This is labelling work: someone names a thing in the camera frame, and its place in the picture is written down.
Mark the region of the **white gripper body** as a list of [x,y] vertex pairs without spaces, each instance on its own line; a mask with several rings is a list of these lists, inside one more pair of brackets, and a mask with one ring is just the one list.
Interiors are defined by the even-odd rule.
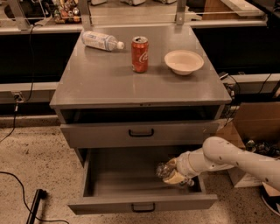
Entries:
[[185,176],[186,178],[188,179],[192,179],[196,176],[199,175],[198,172],[196,172],[192,166],[191,166],[191,163],[190,163],[190,155],[191,155],[191,152],[190,151],[187,151],[187,152],[184,152],[182,154],[180,154],[177,158],[176,158],[176,167],[177,167],[177,171]]

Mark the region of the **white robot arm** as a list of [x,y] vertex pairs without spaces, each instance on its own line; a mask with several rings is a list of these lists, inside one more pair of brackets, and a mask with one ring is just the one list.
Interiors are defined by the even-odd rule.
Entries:
[[202,147],[181,153],[164,164],[162,180],[176,185],[190,182],[202,172],[214,172],[237,167],[263,183],[280,190],[280,161],[273,157],[241,150],[218,136],[207,138]]

